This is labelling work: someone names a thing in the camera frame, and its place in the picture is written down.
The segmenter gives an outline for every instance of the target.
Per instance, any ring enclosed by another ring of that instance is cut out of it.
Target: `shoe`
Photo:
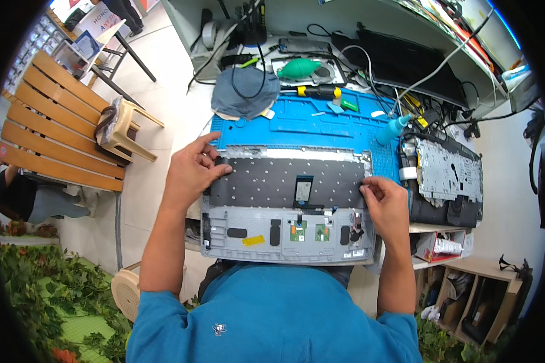
[[[129,37],[130,37],[130,38],[133,38],[134,36],[136,36],[136,35],[138,35],[139,33],[141,33],[143,30],[144,30],[144,28],[141,27],[141,28],[139,28],[138,30],[132,31]]]
[[[85,207],[89,210],[89,217],[94,218],[94,212],[97,209],[97,202],[99,201],[99,195],[97,193],[93,193],[92,196],[87,198],[87,202],[85,203]]]
[[[79,191],[77,192],[77,195],[80,198],[79,203],[77,203],[77,206],[84,207],[85,203],[87,202],[87,198],[85,198],[85,192],[83,191],[82,186],[79,187]]]

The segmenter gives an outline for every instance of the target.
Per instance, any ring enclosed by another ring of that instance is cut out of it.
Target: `hand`
[[[384,239],[386,247],[391,243],[402,243],[400,241],[409,242],[407,190],[382,177],[365,178],[362,183],[359,190],[370,210],[375,230]]]
[[[232,172],[230,165],[214,165],[218,152],[209,143],[219,137],[220,132],[200,136],[171,156],[162,205],[185,213],[214,180]]]

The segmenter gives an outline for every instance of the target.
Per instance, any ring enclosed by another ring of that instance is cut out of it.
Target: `blue spray bottle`
[[[390,120],[387,125],[375,136],[375,139],[382,145],[387,145],[393,138],[400,136],[401,131],[406,127],[408,121],[412,118],[411,114]]]

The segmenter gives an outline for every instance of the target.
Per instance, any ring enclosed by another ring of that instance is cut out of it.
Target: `green air blower bulb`
[[[321,67],[321,62],[314,62],[310,59],[298,58],[291,60],[276,75],[279,78],[289,78],[291,80],[299,80],[310,76],[315,69]]]

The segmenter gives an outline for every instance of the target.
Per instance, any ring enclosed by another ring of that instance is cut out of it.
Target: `blue silicone repair mat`
[[[342,98],[358,105],[359,111],[348,109],[337,115],[327,106],[327,100],[282,93],[271,108],[275,112],[272,120],[259,116],[250,121],[230,121],[214,115],[211,131],[221,131],[222,136],[212,144],[217,149],[225,149],[226,145],[267,145],[295,149],[302,146],[347,148],[355,153],[369,150],[374,175],[399,183],[398,139],[385,146],[375,140],[378,131],[389,121],[387,115],[380,112],[377,98],[345,89],[342,89]],[[393,105],[383,98],[382,103],[387,109]]]

